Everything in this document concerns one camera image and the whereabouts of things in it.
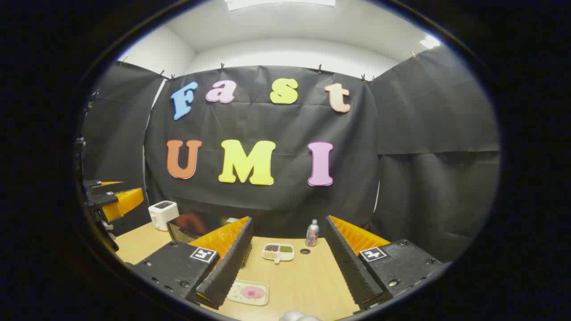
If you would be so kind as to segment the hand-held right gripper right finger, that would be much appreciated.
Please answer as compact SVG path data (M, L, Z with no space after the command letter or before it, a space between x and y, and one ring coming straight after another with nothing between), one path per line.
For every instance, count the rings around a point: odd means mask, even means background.
M332 215L325 240L360 309L410 292L447 266L410 240L389 242Z

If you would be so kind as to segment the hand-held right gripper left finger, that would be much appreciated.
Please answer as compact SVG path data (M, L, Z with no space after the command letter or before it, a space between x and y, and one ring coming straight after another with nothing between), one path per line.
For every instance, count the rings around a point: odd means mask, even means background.
M132 268L168 295L218 309L243 265L252 237L252 219L244 217L190 243L172 240Z

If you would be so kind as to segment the white rectangular plate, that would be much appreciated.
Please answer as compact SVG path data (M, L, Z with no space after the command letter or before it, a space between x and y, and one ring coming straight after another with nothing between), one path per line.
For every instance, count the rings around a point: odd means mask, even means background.
M241 294L241 289L247 286L259 286L266 290L264 299L248 300ZM245 305L263 306L269 302L269 286L264 283L251 282L247 280L236 279L227 295L227 300L234 301Z

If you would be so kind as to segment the black electric oven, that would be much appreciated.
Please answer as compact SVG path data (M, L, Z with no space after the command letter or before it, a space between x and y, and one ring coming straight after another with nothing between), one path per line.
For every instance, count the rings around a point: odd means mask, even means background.
M214 250L219 254L215 268L228 254L245 223L251 221L253 231L259 220L255 217L233 218L220 214L186 211L167 222L172 240Z

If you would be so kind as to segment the white toaster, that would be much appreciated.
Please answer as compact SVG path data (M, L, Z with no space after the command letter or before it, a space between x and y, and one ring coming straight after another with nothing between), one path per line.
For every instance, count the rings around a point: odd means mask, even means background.
M149 217L153 227L160 231L169 231L168 223L179 217L177 203L162 201L148 207Z

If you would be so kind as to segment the silver spray bottle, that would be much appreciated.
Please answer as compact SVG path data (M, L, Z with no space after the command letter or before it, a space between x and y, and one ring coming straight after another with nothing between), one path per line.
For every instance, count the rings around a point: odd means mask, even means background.
M311 224L308 226L306 230L306 242L305 242L306 246L308 247L316 246L319 237L319 230L320 228L318 226L318 220L313 219Z

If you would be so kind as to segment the white divided snack dish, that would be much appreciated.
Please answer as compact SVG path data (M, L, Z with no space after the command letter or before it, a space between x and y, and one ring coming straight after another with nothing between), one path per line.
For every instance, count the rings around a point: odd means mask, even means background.
M292 261L294 259L294 246L282 243L267 243L263 246L261 257L271 260L275 264L282 261Z

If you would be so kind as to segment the black backdrop cloth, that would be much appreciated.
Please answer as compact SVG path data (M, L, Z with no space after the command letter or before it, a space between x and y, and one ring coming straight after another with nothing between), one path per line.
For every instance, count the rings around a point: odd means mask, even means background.
M477 235L500 171L491 104L442 46L372 83L283 66L162 81L115 65L82 136L84 178L142 188L147 205L255 217L256 236L276 238L332 215L441 261Z

